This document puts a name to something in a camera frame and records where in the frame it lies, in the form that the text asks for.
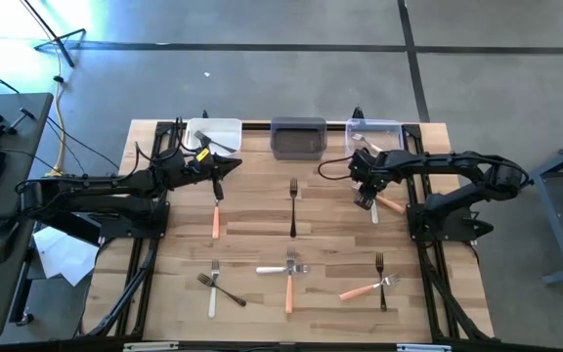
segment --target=clear plastic bin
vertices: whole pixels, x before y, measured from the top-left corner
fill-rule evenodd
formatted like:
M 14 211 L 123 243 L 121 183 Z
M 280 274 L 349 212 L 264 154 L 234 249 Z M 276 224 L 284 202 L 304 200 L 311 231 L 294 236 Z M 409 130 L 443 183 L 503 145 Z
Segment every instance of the clear plastic bin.
M 403 148 L 401 123 L 393 120 L 350 118 L 345 126 L 345 154 L 367 148 L 371 154 Z
M 242 143 L 242 121 L 237 118 L 190 119 L 186 125 L 183 141 L 186 148 L 195 149 L 201 147 L 201 141 L 199 138 L 195 137 L 196 131 L 200 131 L 220 145 L 237 150 L 235 154 L 238 154 L 240 151 L 240 144 Z M 227 150 L 215 144 L 210 144 L 208 148 L 213 154 L 220 156 L 231 155 Z

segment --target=gray floor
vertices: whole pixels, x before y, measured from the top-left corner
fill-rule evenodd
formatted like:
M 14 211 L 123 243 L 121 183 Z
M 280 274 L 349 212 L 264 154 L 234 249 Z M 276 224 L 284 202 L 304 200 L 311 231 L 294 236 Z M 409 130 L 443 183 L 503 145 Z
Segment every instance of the gray floor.
M 85 26 L 92 40 L 403 43 L 395 0 L 34 3 L 58 31 Z M 19 15 L 0 25 L 0 36 L 42 37 L 21 6 L 9 7 Z M 408 0 L 408 7 L 416 44 L 563 46 L 562 0 Z M 6 54 L 10 50 L 14 56 Z M 120 159 L 132 118 L 192 117 L 206 109 L 212 116 L 243 119 L 342 120 L 360 105 L 367 117 L 418 121 L 405 54 L 76 51 L 73 56 L 78 67 L 64 67 L 66 129 L 114 160 Z M 563 56 L 419 55 L 418 60 L 431 121 L 448 123 L 455 150 L 501 154 L 532 169 L 563 146 Z M 53 91 L 56 72 L 52 54 L 36 53 L 22 40 L 0 40 L 0 76 L 17 88 Z M 47 131 L 39 155 L 53 162 L 56 142 Z M 87 172 L 112 171 L 71 146 Z M 79 173 L 71 157 L 65 166 Z M 32 174 L 45 171 L 36 164 Z M 563 347 L 563 284 L 541 281 L 541 275 L 562 270 L 563 260 L 536 190 L 478 208 L 496 225 L 479 243 L 496 335 Z M 60 281 L 37 285 L 30 297 L 37 324 L 6 327 L 0 342 L 68 338 L 84 290 Z

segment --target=butcher block tabletop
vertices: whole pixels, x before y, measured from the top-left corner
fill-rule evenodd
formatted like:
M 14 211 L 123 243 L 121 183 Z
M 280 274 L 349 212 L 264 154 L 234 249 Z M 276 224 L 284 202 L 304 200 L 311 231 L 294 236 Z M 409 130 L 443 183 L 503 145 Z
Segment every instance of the butcher block tabletop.
M 157 122 L 132 121 L 121 174 L 134 166 L 134 142 L 147 154 L 151 152 Z M 445 124 L 420 127 L 426 151 L 451 150 Z M 269 131 L 243 131 L 238 156 L 242 165 L 222 182 L 225 199 L 219 205 L 220 239 L 212 239 L 215 201 L 210 182 L 168 194 L 170 219 L 159 244 L 144 339 L 429 342 L 417 250 L 405 216 L 379 205 L 379 223 L 372 224 L 370 211 L 353 203 L 355 191 L 349 179 L 322 178 L 317 172 L 319 161 L 275 160 L 269 135 Z M 323 160 L 343 156 L 344 132 L 329 131 Z M 139 168 L 147 166 L 144 161 L 141 159 Z M 323 172 L 346 175 L 347 165 L 348 161 L 330 164 Z M 295 239 L 289 235 L 291 177 L 298 180 Z M 430 180 L 435 193 L 459 187 L 456 176 L 436 175 Z M 408 203 L 405 182 L 391 183 L 382 195 L 403 206 Z M 86 301 L 84 329 L 96 326 L 122 292 L 132 242 L 114 240 L 99 256 Z M 255 268 L 284 266 L 290 246 L 296 250 L 297 263 L 309 265 L 310 270 L 292 276 L 293 312 L 286 314 L 287 275 L 258 275 Z M 455 298 L 479 329 L 492 335 L 474 254 L 458 242 L 445 242 L 444 247 Z M 341 302 L 339 294 L 377 282 L 376 252 L 383 252 L 385 276 L 401 275 L 398 283 L 386 288 L 388 311 L 379 309 L 378 289 Z M 217 284 L 247 304 L 240 307 L 219 291 L 216 316 L 210 319 L 210 288 L 196 276 L 210 276 L 213 259 L 220 262 Z M 132 302 L 128 331 L 134 324 L 139 295 Z M 436 303 L 441 328 L 446 331 L 442 299 Z

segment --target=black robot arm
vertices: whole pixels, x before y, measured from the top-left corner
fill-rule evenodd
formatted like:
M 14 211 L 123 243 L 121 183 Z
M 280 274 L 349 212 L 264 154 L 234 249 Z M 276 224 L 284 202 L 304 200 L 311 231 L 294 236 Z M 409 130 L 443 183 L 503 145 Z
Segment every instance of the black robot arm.
M 527 173 L 516 163 L 498 155 L 474 152 L 417 155 L 389 151 L 373 156 L 367 149 L 361 149 L 351 156 L 349 169 L 351 179 L 362 184 L 354 202 L 363 209 L 370 209 L 377 193 L 390 182 L 401 183 L 412 175 L 456 174 L 468 178 L 470 184 L 446 195 L 429 195 L 425 204 L 408 209 L 412 237 L 426 241 L 444 240 L 441 232 L 454 213 L 451 220 L 463 219 L 463 222 L 455 222 L 472 233 L 464 232 L 464 239 L 453 240 L 472 241 L 490 232 L 492 225 L 469 217 L 470 205 L 481 200 L 515 198 L 529 182 Z M 433 238 L 423 234 L 433 234 Z
M 211 180 L 217 199 L 223 198 L 220 180 L 242 163 L 240 159 L 212 154 L 199 149 L 192 159 L 172 148 L 152 159 L 147 169 L 127 176 L 63 176 L 28 180 L 18 187 L 21 215 L 77 237 L 81 220 L 72 213 L 91 213 L 100 222 L 122 220 L 133 229 L 144 230 L 164 214 L 157 206 L 166 191 Z M 84 241 L 97 244 L 96 237 L 81 235 Z

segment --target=black desk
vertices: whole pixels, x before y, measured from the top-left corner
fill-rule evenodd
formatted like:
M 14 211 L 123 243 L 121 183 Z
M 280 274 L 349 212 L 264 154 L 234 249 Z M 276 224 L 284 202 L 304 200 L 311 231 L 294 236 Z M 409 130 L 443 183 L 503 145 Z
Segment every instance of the black desk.
M 20 108 L 26 108 L 36 116 L 36 122 L 25 123 L 24 121 L 19 125 L 18 129 L 20 129 L 20 134 L 22 135 L 20 139 L 2 140 L 1 147 L 21 149 L 35 154 L 53 99 L 53 95 L 49 93 L 0 95 L 0 113 L 9 122 L 19 117 Z M 14 184 L 27 178 L 33 160 L 24 154 L 6 154 L 4 173 L 7 173 L 7 175 L 2 176 L 0 183 L 4 182 L 7 189 L 10 187 L 9 185 L 12 184 L 14 187 Z M 0 202 L 10 204 L 10 202 L 16 203 L 18 201 L 12 190 L 0 190 L 0 194 Z M 13 253 L 6 262 L 0 264 L 0 334 L 8 318 L 21 266 L 31 239 L 32 227 L 33 222 L 21 223 Z

